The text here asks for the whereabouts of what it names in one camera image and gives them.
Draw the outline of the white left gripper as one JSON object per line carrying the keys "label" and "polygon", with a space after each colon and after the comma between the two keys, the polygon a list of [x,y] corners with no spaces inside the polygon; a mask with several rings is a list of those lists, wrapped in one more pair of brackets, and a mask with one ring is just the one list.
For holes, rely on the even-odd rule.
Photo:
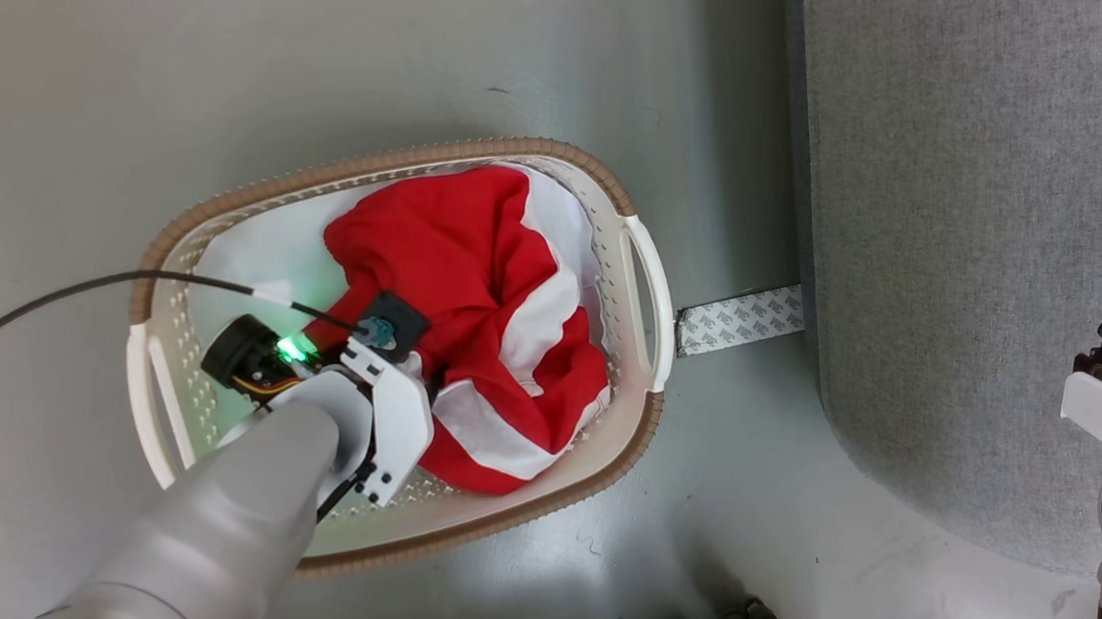
{"label": "white left gripper", "polygon": [[418,466],[434,438],[426,389],[415,376],[350,337],[339,362],[284,390],[281,408],[316,408],[338,428],[338,446],[320,484],[320,504],[336,506],[360,495],[386,507]]}

